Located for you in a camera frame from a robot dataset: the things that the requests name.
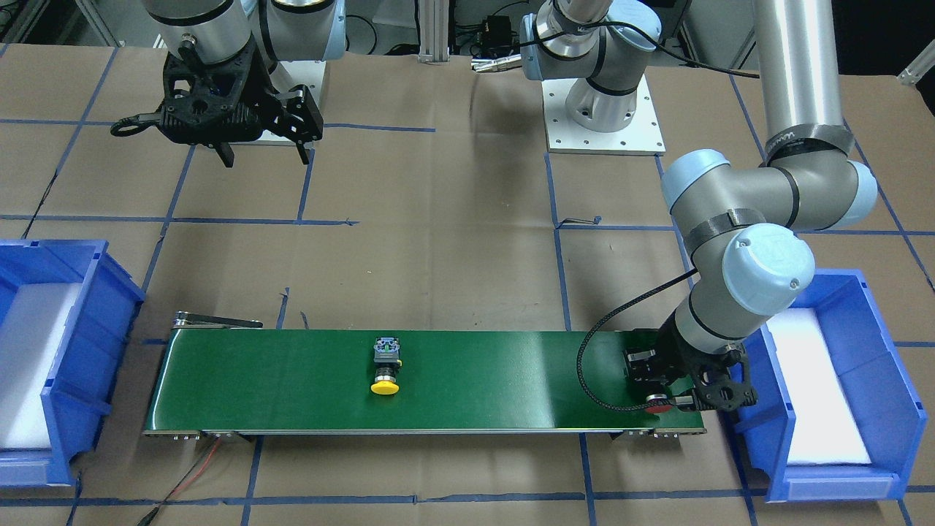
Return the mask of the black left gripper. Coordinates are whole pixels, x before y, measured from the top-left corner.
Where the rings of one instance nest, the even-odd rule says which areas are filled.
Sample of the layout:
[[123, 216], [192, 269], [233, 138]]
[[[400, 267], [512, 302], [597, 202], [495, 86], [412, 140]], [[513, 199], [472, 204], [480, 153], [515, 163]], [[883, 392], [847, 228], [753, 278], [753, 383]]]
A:
[[627, 378], [649, 395], [692, 395], [694, 411], [730, 412], [757, 403], [744, 344], [729, 343], [720, 354], [693, 349], [674, 333], [651, 343], [625, 346]]

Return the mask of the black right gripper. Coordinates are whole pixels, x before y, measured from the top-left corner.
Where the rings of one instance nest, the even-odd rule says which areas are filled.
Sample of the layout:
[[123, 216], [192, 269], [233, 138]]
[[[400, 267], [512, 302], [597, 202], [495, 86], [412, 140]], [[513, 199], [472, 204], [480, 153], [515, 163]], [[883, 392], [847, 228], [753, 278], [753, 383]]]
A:
[[288, 92], [273, 86], [255, 39], [217, 64], [202, 60], [201, 41], [184, 37], [164, 64], [164, 99], [158, 129], [177, 143], [213, 145], [227, 169], [236, 154], [231, 142], [253, 141], [264, 131], [293, 141], [305, 166], [324, 121], [306, 85]]

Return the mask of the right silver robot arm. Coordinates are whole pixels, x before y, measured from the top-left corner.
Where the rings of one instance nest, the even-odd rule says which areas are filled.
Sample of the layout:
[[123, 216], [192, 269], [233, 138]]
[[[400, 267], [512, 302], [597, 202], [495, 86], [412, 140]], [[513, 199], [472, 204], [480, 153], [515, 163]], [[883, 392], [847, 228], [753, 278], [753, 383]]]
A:
[[123, 118], [111, 134], [158, 129], [177, 144], [203, 145], [233, 167], [234, 143], [263, 133], [290, 141], [303, 164], [323, 137], [308, 84], [284, 64], [336, 60], [345, 52], [342, 1], [145, 1], [167, 56], [164, 96], [152, 113]]

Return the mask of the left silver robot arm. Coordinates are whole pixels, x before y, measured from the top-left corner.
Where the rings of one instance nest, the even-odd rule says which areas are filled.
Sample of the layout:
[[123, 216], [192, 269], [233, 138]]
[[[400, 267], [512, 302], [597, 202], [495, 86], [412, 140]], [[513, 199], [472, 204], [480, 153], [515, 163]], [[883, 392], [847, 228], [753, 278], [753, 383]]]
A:
[[[657, 342], [627, 355], [646, 390], [634, 411], [733, 411], [757, 402], [729, 370], [748, 360], [744, 340], [791, 306], [814, 279], [814, 254], [798, 231], [837, 229], [875, 206], [877, 180], [849, 159], [828, 1], [757, 1], [755, 36], [768, 124], [765, 159], [734, 169], [724, 154], [695, 150], [661, 177], [668, 212], [699, 281], [665, 320]], [[565, 115], [597, 133], [625, 129], [638, 84], [659, 48], [660, 20], [638, 1], [546, 1], [521, 25], [531, 80], [572, 79]]]

